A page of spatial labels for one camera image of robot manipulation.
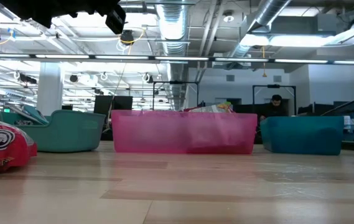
red package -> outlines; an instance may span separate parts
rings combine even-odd
[[[27,165],[37,155],[37,145],[25,132],[0,122],[0,172]]]

